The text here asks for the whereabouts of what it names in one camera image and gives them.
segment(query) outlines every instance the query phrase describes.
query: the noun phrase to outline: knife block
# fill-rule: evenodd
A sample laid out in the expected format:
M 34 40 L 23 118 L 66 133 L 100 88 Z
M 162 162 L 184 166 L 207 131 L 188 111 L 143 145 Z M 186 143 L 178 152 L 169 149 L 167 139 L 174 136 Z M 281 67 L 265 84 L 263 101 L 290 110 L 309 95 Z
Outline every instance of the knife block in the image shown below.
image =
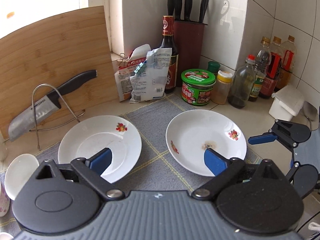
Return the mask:
M 182 86 L 181 73 L 187 69 L 199 68 L 204 26 L 198 22 L 175 21 L 174 42 L 178 47 L 177 87 Z

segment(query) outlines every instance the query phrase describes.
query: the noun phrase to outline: spice shaker lid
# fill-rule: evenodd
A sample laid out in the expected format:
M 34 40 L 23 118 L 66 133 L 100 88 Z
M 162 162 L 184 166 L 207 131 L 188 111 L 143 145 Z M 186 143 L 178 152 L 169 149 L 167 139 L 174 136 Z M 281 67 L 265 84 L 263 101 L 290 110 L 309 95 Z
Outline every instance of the spice shaker lid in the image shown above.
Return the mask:
M 194 68 L 187 69 L 181 73 L 181 79 L 191 85 L 211 85 L 216 81 L 216 77 L 210 71 Z
M 216 61 L 209 61 L 208 62 L 208 71 L 211 73 L 217 73 L 220 68 L 220 64 Z
M 233 74 L 227 71 L 218 71 L 217 79 L 225 83 L 230 83 L 232 81 Z

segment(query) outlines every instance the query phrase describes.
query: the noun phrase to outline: metal pivot screw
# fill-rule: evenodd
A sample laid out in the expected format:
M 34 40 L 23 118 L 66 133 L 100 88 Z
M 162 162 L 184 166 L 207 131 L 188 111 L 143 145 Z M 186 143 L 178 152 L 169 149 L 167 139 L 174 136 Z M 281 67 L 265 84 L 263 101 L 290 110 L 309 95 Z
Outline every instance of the metal pivot screw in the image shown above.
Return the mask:
M 194 193 L 197 197 L 209 197 L 210 195 L 210 191 L 205 188 L 199 188 Z
M 119 189 L 112 189 L 107 191 L 107 196 L 109 198 L 119 198 L 122 196 L 122 194 L 123 194 L 122 191 Z

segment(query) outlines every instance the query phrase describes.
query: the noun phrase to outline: white plate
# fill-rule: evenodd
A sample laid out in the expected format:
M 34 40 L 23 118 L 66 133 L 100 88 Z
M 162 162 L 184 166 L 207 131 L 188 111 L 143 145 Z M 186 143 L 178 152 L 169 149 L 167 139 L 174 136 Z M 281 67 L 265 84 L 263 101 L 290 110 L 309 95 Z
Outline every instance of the white plate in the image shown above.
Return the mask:
M 101 115 L 75 125 L 60 143 L 58 162 L 70 163 L 79 157 L 88 159 L 106 147 L 112 151 L 112 162 L 101 177 L 114 183 L 131 171 L 141 153 L 138 130 L 121 117 Z
M 168 149 L 175 160 L 187 170 L 214 176 L 204 164 L 206 148 L 212 148 L 227 159 L 244 160 L 246 139 L 239 127 L 229 118 L 209 110 L 190 110 L 171 120 L 165 133 Z

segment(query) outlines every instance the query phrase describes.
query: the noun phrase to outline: white bowl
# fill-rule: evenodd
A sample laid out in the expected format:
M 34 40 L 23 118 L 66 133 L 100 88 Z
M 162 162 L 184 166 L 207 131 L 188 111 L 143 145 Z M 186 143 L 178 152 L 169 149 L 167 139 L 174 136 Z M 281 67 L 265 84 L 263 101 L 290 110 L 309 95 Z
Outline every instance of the white bowl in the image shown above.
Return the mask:
M 6 233 L 6 232 L 2 232 L 0 233 L 0 240 L 11 240 L 13 239 L 13 236 Z
M 112 162 L 101 177 L 114 183 L 128 174 L 141 153 L 141 137 L 129 121 L 113 115 L 86 119 L 71 128 L 62 139 L 58 162 L 70 163 L 75 158 L 89 159 L 104 148 L 112 151 Z
M 31 154 L 22 154 L 10 163 L 4 177 L 4 188 L 9 198 L 16 199 L 38 166 L 37 158 Z
M 247 152 L 246 139 L 239 127 L 224 115 L 209 110 L 178 114 L 169 123 L 165 139 L 173 158 L 187 170 L 202 176 L 214 176 L 204 164 L 207 148 L 227 159 L 244 160 Z

